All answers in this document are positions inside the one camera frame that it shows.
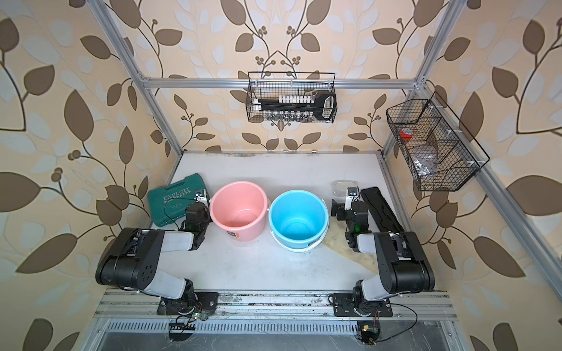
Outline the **black socket holder rail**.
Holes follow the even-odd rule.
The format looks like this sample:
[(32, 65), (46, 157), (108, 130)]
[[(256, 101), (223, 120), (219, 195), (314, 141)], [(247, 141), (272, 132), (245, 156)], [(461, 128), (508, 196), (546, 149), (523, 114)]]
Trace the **black socket holder rail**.
[(312, 92), (309, 95), (254, 97), (247, 101), (246, 107), (249, 120), (261, 116), (270, 121), (332, 123), (337, 114), (337, 95), (333, 92)]

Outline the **green tool case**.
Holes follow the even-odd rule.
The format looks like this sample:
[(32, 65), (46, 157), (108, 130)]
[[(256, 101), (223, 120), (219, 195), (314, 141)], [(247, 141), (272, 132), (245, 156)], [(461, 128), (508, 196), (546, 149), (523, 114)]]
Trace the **green tool case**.
[(194, 173), (166, 187), (159, 187), (148, 192), (149, 210), (152, 222), (159, 228), (172, 224), (185, 215), (185, 210), (194, 200), (196, 190), (205, 189), (209, 194), (202, 176)]

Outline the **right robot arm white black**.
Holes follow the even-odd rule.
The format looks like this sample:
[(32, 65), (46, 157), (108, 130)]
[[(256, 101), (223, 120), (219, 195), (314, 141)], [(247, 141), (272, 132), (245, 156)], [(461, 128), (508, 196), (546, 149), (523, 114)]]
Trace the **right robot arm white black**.
[(431, 291), (435, 276), (413, 232), (405, 232), (386, 200), (331, 204), (331, 215), (345, 222), (345, 240), (354, 251), (376, 256), (378, 274), (360, 279), (347, 310), (370, 317), (384, 301), (401, 293)]

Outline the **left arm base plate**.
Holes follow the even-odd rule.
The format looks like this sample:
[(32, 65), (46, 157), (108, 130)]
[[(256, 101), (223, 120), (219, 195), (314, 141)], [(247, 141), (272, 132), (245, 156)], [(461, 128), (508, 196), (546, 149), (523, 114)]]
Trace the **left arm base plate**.
[(209, 317), (218, 307), (218, 292), (194, 292), (179, 300), (161, 298), (157, 308), (157, 315), (177, 316), (203, 314)]

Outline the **pink plastic bucket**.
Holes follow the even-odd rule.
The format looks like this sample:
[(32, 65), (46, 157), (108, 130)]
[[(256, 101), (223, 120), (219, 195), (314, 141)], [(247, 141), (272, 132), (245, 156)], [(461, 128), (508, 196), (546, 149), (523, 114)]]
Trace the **pink plastic bucket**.
[(236, 181), (219, 189), (210, 200), (212, 221), (231, 238), (253, 241), (264, 231), (270, 202), (259, 185)]

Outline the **aluminium front rail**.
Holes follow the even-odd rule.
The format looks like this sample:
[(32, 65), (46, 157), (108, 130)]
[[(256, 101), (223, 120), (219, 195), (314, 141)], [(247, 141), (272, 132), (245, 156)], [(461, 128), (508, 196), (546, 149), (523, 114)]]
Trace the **aluminium front rail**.
[[(208, 319), (250, 320), (381, 320), (457, 321), (458, 316), (445, 292), (403, 294), (374, 304), (370, 314), (358, 312), (353, 302), (334, 298), (335, 291), (211, 290), (196, 292), (199, 303), (185, 314)], [(173, 317), (171, 305), (139, 292), (107, 290), (98, 305), (96, 318)]]

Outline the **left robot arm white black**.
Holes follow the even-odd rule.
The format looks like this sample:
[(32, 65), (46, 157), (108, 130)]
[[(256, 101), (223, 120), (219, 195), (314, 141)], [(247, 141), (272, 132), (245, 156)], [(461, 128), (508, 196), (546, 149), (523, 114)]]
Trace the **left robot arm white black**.
[(124, 228), (108, 245), (95, 273), (99, 285), (134, 290), (158, 297), (158, 314), (211, 315), (218, 294), (196, 294), (191, 280), (174, 276), (159, 267), (160, 256), (197, 250), (211, 222), (208, 207), (201, 202), (187, 206), (179, 230)]

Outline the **light blue plastic bucket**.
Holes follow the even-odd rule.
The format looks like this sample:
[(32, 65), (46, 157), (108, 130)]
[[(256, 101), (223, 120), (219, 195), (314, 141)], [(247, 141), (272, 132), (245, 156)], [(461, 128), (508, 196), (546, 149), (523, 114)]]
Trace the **light blue plastic bucket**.
[(326, 203), (304, 190), (282, 193), (269, 208), (272, 237), (285, 250), (302, 253), (316, 248), (329, 229)]

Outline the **black flat case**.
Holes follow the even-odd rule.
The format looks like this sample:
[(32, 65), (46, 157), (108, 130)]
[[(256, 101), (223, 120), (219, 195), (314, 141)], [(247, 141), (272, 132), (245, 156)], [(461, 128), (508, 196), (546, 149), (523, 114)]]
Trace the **black flat case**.
[(401, 233), (404, 231), (378, 187), (363, 189), (360, 191), (360, 195), (367, 204), (380, 233)]

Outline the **clear plastic bag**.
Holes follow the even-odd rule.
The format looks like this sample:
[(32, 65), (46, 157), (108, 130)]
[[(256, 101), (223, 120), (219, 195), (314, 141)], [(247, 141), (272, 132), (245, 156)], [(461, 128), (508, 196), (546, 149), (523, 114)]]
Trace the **clear plastic bag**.
[(438, 169), (438, 151), (435, 146), (421, 145), (413, 148), (411, 159), (420, 177), (433, 175)]

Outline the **beige cleaning cloth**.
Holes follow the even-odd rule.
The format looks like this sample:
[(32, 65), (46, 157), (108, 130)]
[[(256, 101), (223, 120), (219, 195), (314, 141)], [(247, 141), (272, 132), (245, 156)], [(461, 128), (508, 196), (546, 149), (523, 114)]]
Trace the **beige cleaning cloth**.
[(344, 232), (345, 230), (343, 227), (330, 225), (326, 237), (323, 240), (323, 244), (348, 260), (364, 266), (373, 273), (378, 273), (376, 256), (374, 256), (374, 254), (364, 254), (352, 250), (345, 239)]

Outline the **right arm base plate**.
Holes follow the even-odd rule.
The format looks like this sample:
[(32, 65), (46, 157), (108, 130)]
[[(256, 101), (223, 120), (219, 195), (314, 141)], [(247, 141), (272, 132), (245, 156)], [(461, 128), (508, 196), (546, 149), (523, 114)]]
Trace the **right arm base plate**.
[(333, 293), (328, 301), (335, 317), (392, 317), (393, 311), (389, 301), (366, 301), (354, 298), (351, 293)]

